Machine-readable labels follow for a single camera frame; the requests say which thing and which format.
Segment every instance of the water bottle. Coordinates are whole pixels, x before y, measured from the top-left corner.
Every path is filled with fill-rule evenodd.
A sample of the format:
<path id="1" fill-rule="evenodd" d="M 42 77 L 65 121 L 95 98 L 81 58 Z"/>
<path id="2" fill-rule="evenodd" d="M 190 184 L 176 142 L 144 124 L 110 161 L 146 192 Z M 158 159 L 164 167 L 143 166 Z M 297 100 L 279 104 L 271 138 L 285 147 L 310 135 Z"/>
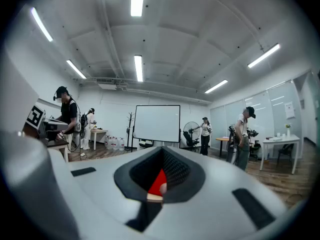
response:
<path id="1" fill-rule="evenodd" d="M 119 150 L 121 151 L 125 150 L 125 141 L 123 138 L 121 138 L 119 141 Z"/>
<path id="2" fill-rule="evenodd" d="M 113 150 L 117 150 L 118 148 L 119 148 L 119 141 L 118 141 L 118 138 L 116 137 L 114 139 Z"/>
<path id="3" fill-rule="evenodd" d="M 106 134 L 104 137 L 104 146 L 107 150 L 109 149 L 109 139 L 110 139 L 109 135 Z"/>
<path id="4" fill-rule="evenodd" d="M 109 142 L 110 142 L 110 144 L 109 144 L 110 145 L 110 149 L 112 150 L 114 148 L 115 137 L 111 137 Z"/>

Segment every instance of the backpack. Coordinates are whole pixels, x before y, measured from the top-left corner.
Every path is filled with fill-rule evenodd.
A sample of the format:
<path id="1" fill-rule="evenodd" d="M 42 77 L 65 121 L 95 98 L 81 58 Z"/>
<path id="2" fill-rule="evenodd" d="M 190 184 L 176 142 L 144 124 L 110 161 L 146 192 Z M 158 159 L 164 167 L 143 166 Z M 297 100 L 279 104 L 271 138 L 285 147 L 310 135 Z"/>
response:
<path id="1" fill-rule="evenodd" d="M 74 100 L 71 100 L 70 103 L 69 103 L 69 110 L 70 110 L 70 105 L 75 103 L 76 106 L 78 107 L 78 104 L 74 101 Z M 77 109 L 76 110 L 76 119 L 75 119 L 75 127 L 74 127 L 74 130 L 76 132 L 80 132 L 81 131 L 81 122 L 80 122 L 80 109 Z"/>
<path id="2" fill-rule="evenodd" d="M 83 115 L 81 116 L 80 122 L 81 122 L 81 127 L 82 127 L 82 128 L 85 128 L 85 127 L 88 125 L 88 117 L 87 117 L 86 114 L 83 114 Z"/>

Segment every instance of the white shirt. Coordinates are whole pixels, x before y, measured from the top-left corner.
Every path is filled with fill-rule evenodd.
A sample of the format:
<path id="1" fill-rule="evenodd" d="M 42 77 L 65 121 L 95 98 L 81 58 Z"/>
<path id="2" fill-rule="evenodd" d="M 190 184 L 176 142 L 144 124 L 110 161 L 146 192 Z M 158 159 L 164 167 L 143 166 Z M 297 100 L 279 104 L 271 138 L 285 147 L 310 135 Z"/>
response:
<path id="1" fill-rule="evenodd" d="M 87 114 L 86 118 L 88 120 L 87 127 L 92 127 L 91 123 L 94 122 L 94 114 L 93 113 Z"/>
<path id="2" fill-rule="evenodd" d="M 210 132 L 208 131 L 208 129 L 212 129 L 211 124 L 209 124 L 209 126 L 208 126 L 207 123 L 203 123 L 201 127 L 202 127 L 201 135 L 202 136 L 209 136 Z"/>
<path id="3" fill-rule="evenodd" d="M 245 116 L 243 114 L 240 114 L 236 122 L 238 122 L 239 120 L 241 121 L 240 132 L 242 133 L 242 135 L 248 136 L 248 133 L 247 133 L 248 126 L 247 126 L 247 120 L 245 119 Z"/>

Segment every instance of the floor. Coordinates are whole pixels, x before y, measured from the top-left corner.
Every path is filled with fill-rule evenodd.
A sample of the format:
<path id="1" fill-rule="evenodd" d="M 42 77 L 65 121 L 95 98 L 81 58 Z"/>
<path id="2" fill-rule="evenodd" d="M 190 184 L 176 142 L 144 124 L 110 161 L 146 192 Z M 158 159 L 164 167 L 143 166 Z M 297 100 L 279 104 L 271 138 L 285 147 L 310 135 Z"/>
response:
<path id="1" fill-rule="evenodd" d="M 89 143 L 89 147 L 89 150 L 82 150 L 81 152 L 85 152 L 85 158 L 91 160 L 130 153 L 126 150 L 108 150 L 101 143 L 96 144 L 96 150 L 94 150 L 92 142 Z M 213 148 L 208 150 L 208 156 L 216 159 L 226 159 L 225 153 L 222 154 L 222 158 L 219 158 L 219 151 Z M 74 152 L 69 154 L 68 158 L 70 162 L 81 160 L 79 153 Z M 294 175 L 291 174 L 291 165 L 287 159 L 280 160 L 278 167 L 276 166 L 276 160 L 270 160 L 269 163 L 263 165 L 262 171 L 260 171 L 260 164 L 261 160 L 256 161 L 254 158 L 250 158 L 246 172 L 268 186 L 278 194 L 288 207 L 291 207 L 308 197 L 317 173 L 320 171 L 320 155 L 316 154 L 314 145 L 305 141 L 303 160 L 298 160 Z"/>

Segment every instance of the white lab coat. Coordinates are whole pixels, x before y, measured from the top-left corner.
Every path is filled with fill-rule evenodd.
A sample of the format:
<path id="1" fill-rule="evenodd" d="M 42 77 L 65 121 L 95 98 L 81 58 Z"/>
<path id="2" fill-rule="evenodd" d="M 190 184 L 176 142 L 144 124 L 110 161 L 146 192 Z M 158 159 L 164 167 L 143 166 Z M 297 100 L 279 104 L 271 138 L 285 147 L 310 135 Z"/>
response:
<path id="1" fill-rule="evenodd" d="M 81 139 L 81 148 L 83 150 L 89 150 L 89 139 L 90 139 L 90 135 L 91 135 L 91 131 L 90 128 L 92 128 L 92 124 L 94 121 L 94 114 L 90 113 L 86 115 L 87 119 L 88 119 L 88 124 L 86 125 L 86 127 L 84 128 L 84 137 L 83 139 Z"/>

